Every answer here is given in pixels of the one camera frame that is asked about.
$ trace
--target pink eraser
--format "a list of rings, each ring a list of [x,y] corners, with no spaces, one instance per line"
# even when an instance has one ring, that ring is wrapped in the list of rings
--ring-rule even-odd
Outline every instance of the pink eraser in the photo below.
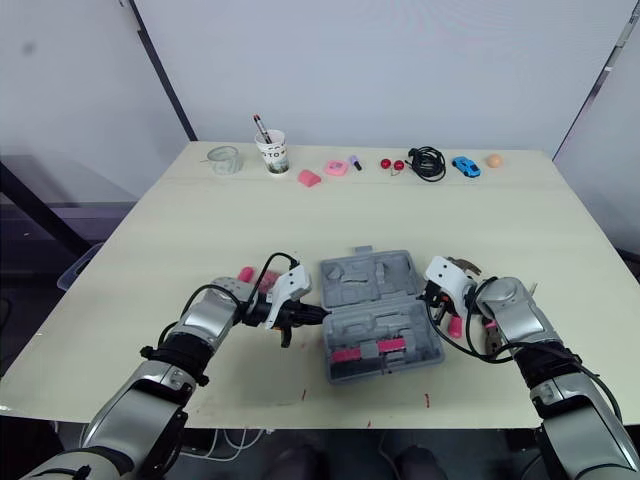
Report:
[[[331,363],[351,362],[353,360],[360,360],[361,358],[360,348],[346,348],[333,352],[331,354]]]
[[[240,273],[236,278],[241,282],[249,283],[253,278],[253,272],[255,272],[253,267],[244,267],[242,270],[240,270]]]
[[[331,160],[327,163],[327,166],[324,167],[324,171],[328,175],[341,177],[342,175],[347,173],[347,168],[349,168],[349,164],[347,162],[341,162],[340,160]]]
[[[379,340],[378,351],[380,353],[396,352],[398,350],[404,350],[407,344],[404,338],[392,338],[391,340]]]
[[[316,183],[320,183],[322,179],[309,170],[303,170],[298,175],[298,181],[307,187],[313,187]]]
[[[457,315],[451,317],[449,320],[449,328],[447,328],[447,332],[453,338],[460,338],[462,336],[462,319]]]

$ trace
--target blue toy car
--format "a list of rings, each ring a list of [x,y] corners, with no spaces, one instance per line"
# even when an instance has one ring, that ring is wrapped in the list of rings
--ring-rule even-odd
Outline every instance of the blue toy car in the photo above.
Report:
[[[467,157],[456,157],[451,161],[451,165],[460,170],[465,177],[478,177],[482,173],[475,162]]]

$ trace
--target pink toy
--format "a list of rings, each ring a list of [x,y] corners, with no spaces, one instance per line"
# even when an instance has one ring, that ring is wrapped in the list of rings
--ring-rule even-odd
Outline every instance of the pink toy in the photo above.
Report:
[[[340,160],[331,160],[327,163],[327,166],[324,167],[324,171],[328,175],[341,177],[345,173],[347,173],[347,168],[349,168],[349,164],[347,162],[341,162]]]
[[[447,332],[449,332],[449,335],[451,335],[453,338],[462,337],[462,319],[457,315],[451,317],[451,320],[449,320],[449,328],[447,328]]]
[[[313,187],[316,183],[320,183],[322,179],[309,170],[303,170],[298,175],[298,181],[307,187]]]
[[[253,272],[255,272],[253,267],[244,267],[242,270],[240,270],[240,273],[236,278],[241,282],[249,283],[253,278]]]

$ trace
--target person's shoe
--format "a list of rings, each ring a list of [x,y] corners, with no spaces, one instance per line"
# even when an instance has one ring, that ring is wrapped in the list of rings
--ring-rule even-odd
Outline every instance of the person's shoe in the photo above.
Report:
[[[262,477],[263,480],[327,480],[326,459],[310,445],[282,452]]]
[[[447,480],[430,450],[411,446],[395,459],[402,480]]]

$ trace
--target white wall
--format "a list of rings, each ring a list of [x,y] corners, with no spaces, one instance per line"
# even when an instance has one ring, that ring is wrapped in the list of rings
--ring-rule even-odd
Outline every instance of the white wall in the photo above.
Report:
[[[618,248],[640,255],[640,28],[556,158]]]
[[[198,136],[553,155],[635,0],[138,0]]]
[[[186,142],[128,8],[2,1],[0,155],[44,201],[134,201]]]

